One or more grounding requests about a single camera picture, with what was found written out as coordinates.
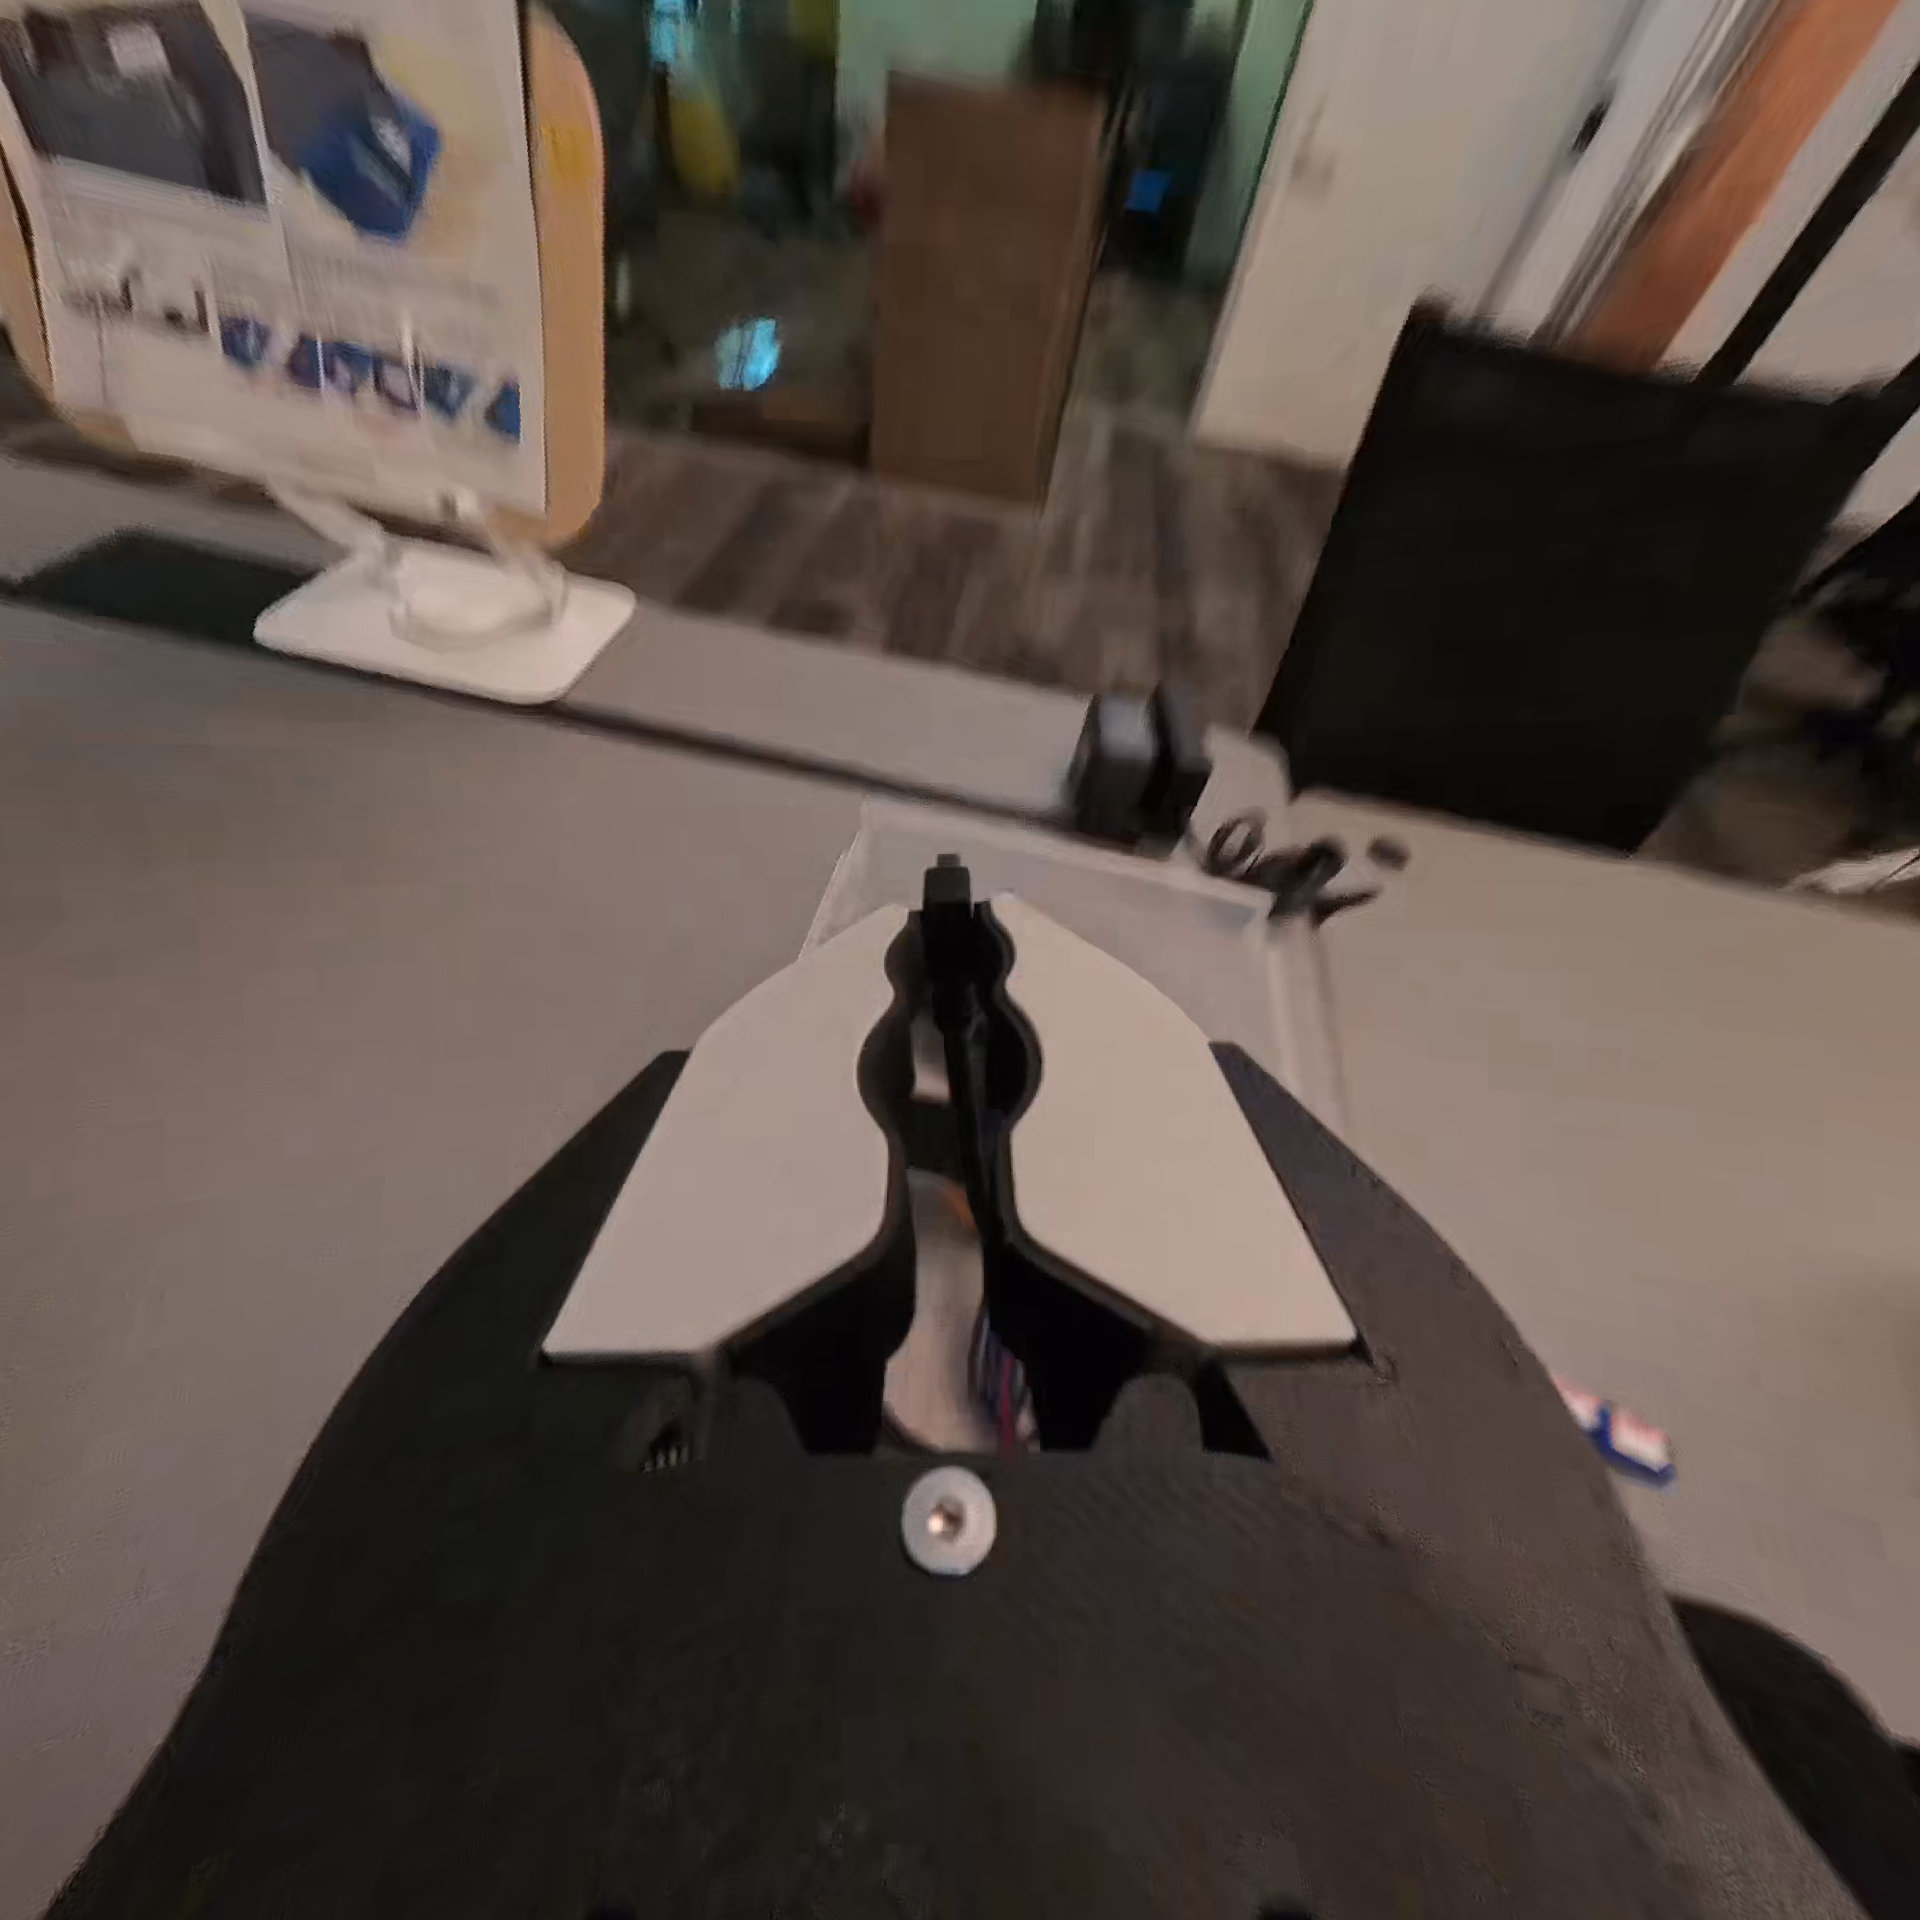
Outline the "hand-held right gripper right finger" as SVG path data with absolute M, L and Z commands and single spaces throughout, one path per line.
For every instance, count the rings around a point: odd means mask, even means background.
M 990 1295 L 1041 1445 L 1091 1449 L 1127 1387 L 1171 1374 L 1235 1451 L 1233 1367 L 1358 1357 L 1245 1104 L 1288 1041 L 1265 934 L 1191 897 L 1120 947 L 1018 895 L 981 921 Z

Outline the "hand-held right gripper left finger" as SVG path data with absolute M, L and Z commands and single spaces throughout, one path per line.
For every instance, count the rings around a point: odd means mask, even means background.
M 753 1379 L 807 1451 L 878 1449 L 917 1305 L 917 952 L 913 912 L 874 909 L 703 1031 L 543 1361 Z

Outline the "clear plastic storage box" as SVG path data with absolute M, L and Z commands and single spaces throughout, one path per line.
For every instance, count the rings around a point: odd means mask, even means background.
M 868 798 L 803 949 L 890 902 L 921 905 L 924 871 L 957 854 L 974 897 L 1015 895 L 1167 991 L 1215 1044 L 1260 1061 L 1323 1127 L 1348 1127 L 1320 941 L 1270 917 L 1257 888 L 1184 858 L 1110 852 L 967 809 Z

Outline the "black box device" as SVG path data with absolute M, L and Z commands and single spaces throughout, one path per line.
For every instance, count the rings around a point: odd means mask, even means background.
M 1204 725 L 1177 685 L 1091 695 L 1068 759 L 1068 828 L 1168 858 L 1187 841 L 1211 771 Z

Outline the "blue and white small packet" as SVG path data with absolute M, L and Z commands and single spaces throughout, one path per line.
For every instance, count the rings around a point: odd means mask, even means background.
M 1651 1489 L 1674 1482 L 1678 1457 L 1667 1428 L 1573 1379 L 1555 1377 L 1555 1391 L 1610 1471 Z

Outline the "white board stand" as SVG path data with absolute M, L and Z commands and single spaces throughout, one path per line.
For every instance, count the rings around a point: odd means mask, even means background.
M 341 548 L 254 621 L 267 651 L 493 705 L 558 705 L 621 638 L 631 588 L 565 572 L 500 535 L 470 491 L 455 511 L 484 547 L 400 538 L 347 501 L 273 484 L 275 504 Z

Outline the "black office chair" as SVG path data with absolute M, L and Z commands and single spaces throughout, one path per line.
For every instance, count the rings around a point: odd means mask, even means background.
M 1297 794 L 1637 852 L 1917 375 L 1817 397 L 1623 372 L 1421 301 L 1257 734 Z

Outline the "brown cardboard box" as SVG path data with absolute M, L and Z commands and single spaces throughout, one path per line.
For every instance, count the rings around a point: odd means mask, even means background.
M 868 464 L 1037 507 L 1051 484 L 1113 167 L 1065 84 L 885 84 Z

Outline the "printed instruction sheet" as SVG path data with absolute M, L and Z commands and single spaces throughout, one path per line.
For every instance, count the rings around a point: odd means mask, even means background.
M 5 2 L 15 344 L 155 455 L 543 515 L 530 125 L 520 2 Z

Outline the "white door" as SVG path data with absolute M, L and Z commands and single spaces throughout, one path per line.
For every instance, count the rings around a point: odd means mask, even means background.
M 1634 2 L 1314 2 L 1191 435 L 1347 467 L 1424 298 L 1478 309 Z

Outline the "wooden door post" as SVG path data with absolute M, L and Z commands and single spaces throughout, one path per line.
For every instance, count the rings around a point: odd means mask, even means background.
M 1574 357 L 1654 368 L 1788 167 L 1881 39 L 1893 2 L 1774 2 L 1678 172 L 1565 339 Z

